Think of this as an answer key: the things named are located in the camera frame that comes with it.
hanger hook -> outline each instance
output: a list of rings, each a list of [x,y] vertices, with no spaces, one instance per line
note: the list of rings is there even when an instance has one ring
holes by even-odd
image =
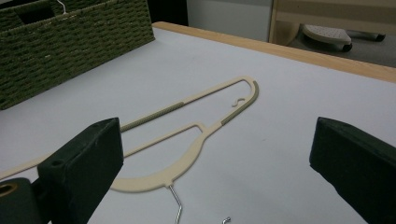
[[[170,185],[169,189],[172,191],[172,194],[174,195],[177,204],[178,204],[178,213],[177,213],[177,217],[176,217],[176,224],[178,224],[178,220],[180,219],[180,215],[181,215],[181,210],[183,209],[182,205],[181,205],[181,201],[180,199],[177,197],[175,190],[173,189],[173,186]]]
[[[230,217],[225,218],[225,219],[223,220],[223,224],[225,224],[226,222],[231,222],[231,218],[230,218]]]
[[[61,2],[60,0],[56,0],[56,1],[64,7],[64,14],[66,14],[66,6],[64,5],[64,3]]]

table surface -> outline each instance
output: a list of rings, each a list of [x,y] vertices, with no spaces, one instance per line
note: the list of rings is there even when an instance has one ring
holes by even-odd
[[[334,57],[331,55],[315,53],[302,49],[293,49],[258,40],[251,40],[234,35],[220,34],[216,32],[180,26],[167,22],[156,22],[153,24],[153,26],[184,35],[192,35],[204,39],[214,40],[244,49],[253,49],[259,52],[269,53],[303,63],[312,63],[338,71],[396,83],[396,68],[393,67],[387,67],[373,63],[358,62],[354,60]]]
[[[287,52],[284,47],[253,41],[259,49],[252,50],[181,34],[212,34],[192,28],[176,33],[166,31],[178,27],[172,24],[154,27],[155,41],[0,111],[0,170],[55,151],[96,121],[118,117],[123,124],[231,78],[250,76],[260,86],[258,100],[211,135],[196,163],[175,183],[183,203],[180,223],[220,223],[226,217],[233,223],[365,223],[310,168],[308,158],[318,117],[350,123],[396,146],[396,85],[387,75],[394,70],[356,63],[378,68],[379,75],[357,76],[334,70],[335,58],[332,68],[317,66],[262,50]],[[311,56],[306,52],[300,61]],[[347,67],[344,62],[349,61],[341,60],[341,68]],[[193,121],[210,126],[248,93],[248,85],[240,83],[124,133],[124,150]],[[133,155],[119,177],[160,171],[198,134],[191,129]],[[37,178],[35,169],[16,176]],[[177,209],[165,188],[131,194],[110,190],[90,223],[174,223]]]

wicker basket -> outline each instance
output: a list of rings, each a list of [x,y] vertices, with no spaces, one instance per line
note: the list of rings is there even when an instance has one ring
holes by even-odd
[[[146,0],[63,0],[65,14],[56,0],[12,3],[0,5],[0,109],[154,39]]]

clothes hanger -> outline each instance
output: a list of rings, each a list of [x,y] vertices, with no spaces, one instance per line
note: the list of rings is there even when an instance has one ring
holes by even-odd
[[[197,127],[201,131],[201,134],[192,142],[190,148],[182,155],[182,157],[178,161],[176,161],[172,165],[166,167],[165,169],[161,170],[160,172],[154,173],[152,175],[137,177],[137,178],[116,178],[111,186],[111,189],[114,189],[116,191],[122,191],[122,192],[143,192],[143,191],[157,189],[160,187],[167,187],[168,189],[170,189],[172,191],[175,199],[177,200],[177,203],[179,204],[179,210],[177,213],[177,222],[176,222],[176,224],[177,224],[179,221],[181,211],[182,211],[182,205],[181,205],[181,202],[180,202],[179,198],[177,197],[176,192],[173,188],[174,181],[176,179],[178,179],[179,177],[181,177],[184,173],[187,172],[187,170],[189,170],[192,167],[192,165],[198,158],[198,156],[202,150],[202,146],[203,146],[207,137],[209,137],[215,131],[217,131],[224,125],[226,125],[229,121],[234,119],[237,115],[239,115],[242,111],[244,111],[246,108],[248,108],[250,105],[252,105],[254,103],[254,101],[259,96],[259,85],[251,77],[236,77],[236,78],[233,78],[227,82],[224,82],[224,83],[219,84],[215,87],[212,87],[206,91],[202,91],[198,94],[187,97],[184,100],[182,100],[181,102],[169,105],[163,109],[160,109],[154,113],[151,113],[148,116],[145,116],[141,119],[134,120],[134,121],[120,127],[120,131],[122,133],[127,132],[128,130],[131,130],[132,128],[135,128],[135,127],[140,126],[144,123],[147,123],[151,120],[159,118],[159,117],[166,115],[170,112],[173,112],[173,111],[183,107],[184,105],[195,102],[201,98],[206,97],[207,95],[210,95],[217,91],[221,91],[221,90],[226,89],[236,83],[243,82],[243,81],[246,82],[250,87],[249,96],[247,96],[245,98],[237,99],[235,101],[235,103],[233,104],[234,109],[231,112],[229,112],[225,117],[223,117],[222,119],[220,119],[220,120],[216,121],[214,124],[212,124],[210,127],[206,127],[202,122],[194,122],[192,124],[181,127],[180,129],[175,130],[169,134],[166,134],[162,137],[154,139],[151,142],[148,142],[141,147],[137,147],[131,151],[124,153],[124,158],[127,158],[127,157],[134,155],[135,153],[137,153],[145,148],[156,145],[156,144],[160,143],[161,141],[164,141],[172,136],[175,136],[179,133],[183,133],[183,132],[187,131],[188,129]],[[37,166],[40,162],[42,162],[44,159],[46,159],[49,155],[50,154],[44,155],[40,158],[37,158],[32,161],[28,161],[22,165],[19,165],[19,166],[14,167],[10,170],[6,170],[6,171],[0,173],[0,180]],[[231,221],[231,219],[229,217],[227,217],[226,219],[223,220],[223,223],[229,222],[229,221]]]
[[[259,94],[258,84],[257,84],[256,81],[253,80],[253,78],[251,78],[251,77],[236,77],[236,78],[234,78],[234,79],[232,79],[232,80],[230,80],[228,82],[219,84],[219,85],[217,85],[217,86],[215,86],[213,88],[210,88],[210,89],[208,89],[206,91],[202,91],[202,92],[200,92],[198,94],[195,94],[195,95],[193,95],[191,97],[187,97],[184,100],[182,100],[181,102],[169,105],[169,106],[167,106],[167,107],[165,107],[163,109],[158,110],[157,112],[151,113],[148,116],[145,116],[143,118],[134,120],[132,122],[129,122],[129,123],[121,126],[120,127],[120,131],[122,133],[124,133],[124,132],[126,132],[126,131],[128,131],[128,130],[130,130],[132,128],[135,128],[135,127],[140,126],[140,125],[142,125],[144,123],[147,123],[147,122],[149,122],[149,121],[151,121],[153,119],[159,118],[159,117],[161,117],[163,115],[166,115],[166,114],[168,114],[168,113],[170,113],[172,111],[175,111],[175,110],[181,108],[184,105],[187,105],[189,103],[197,101],[197,100],[199,100],[199,99],[201,99],[201,98],[203,98],[203,97],[205,97],[205,96],[207,96],[209,94],[212,94],[212,93],[214,93],[216,91],[221,91],[221,90],[223,90],[223,89],[225,89],[227,87],[230,87],[230,86],[232,86],[232,85],[234,85],[234,84],[236,84],[238,82],[242,82],[242,81],[246,81],[246,83],[249,84],[249,86],[251,88],[251,92],[253,92],[253,93],[251,93],[249,95],[249,97],[247,98],[247,101],[245,101],[242,105],[236,107],[235,110],[230,112],[230,114],[228,116],[226,116],[226,118],[221,121],[222,125],[225,125],[231,119],[236,117],[240,112],[242,112],[244,109],[246,109],[246,107],[251,105],[253,103],[253,101],[255,100],[255,98],[258,97],[258,94]],[[244,100],[244,98],[240,98],[240,99],[237,100],[237,102],[240,102],[240,101],[243,101],[243,100]],[[190,126],[191,127],[192,126],[196,126],[196,127],[200,128],[201,132],[205,128],[205,126],[203,124],[201,124],[201,123],[193,123]],[[171,137],[173,135],[176,135],[178,133],[181,133],[181,132],[185,131],[186,129],[188,129],[188,127],[181,128],[179,131],[175,131],[175,132],[170,133],[170,134],[168,134],[166,136],[163,136],[163,137],[161,137],[159,139],[155,139],[155,140],[151,141],[150,143],[145,144],[145,145],[143,145],[141,147],[138,147],[138,148],[136,148],[136,149],[134,149],[134,150],[132,150],[130,152],[126,152],[126,153],[124,153],[124,157],[131,156],[131,155],[135,154],[137,151],[140,151],[140,150],[142,150],[144,148],[147,148],[147,147],[150,147],[152,145],[155,145],[155,144],[163,141],[166,138],[169,138],[169,137]],[[0,180],[2,180],[4,178],[7,178],[7,177],[10,177],[12,175],[16,175],[16,174],[18,174],[20,172],[23,172],[25,170],[28,170],[28,169],[31,169],[31,168],[37,166],[40,162],[42,162],[44,159],[46,159],[50,154],[51,153],[48,153],[48,154],[43,155],[41,157],[35,158],[35,159],[31,160],[31,161],[28,161],[28,162],[25,162],[25,163],[20,164],[18,166],[15,166],[15,167],[13,167],[11,169],[8,169],[8,170],[5,170],[3,172],[0,172]]]

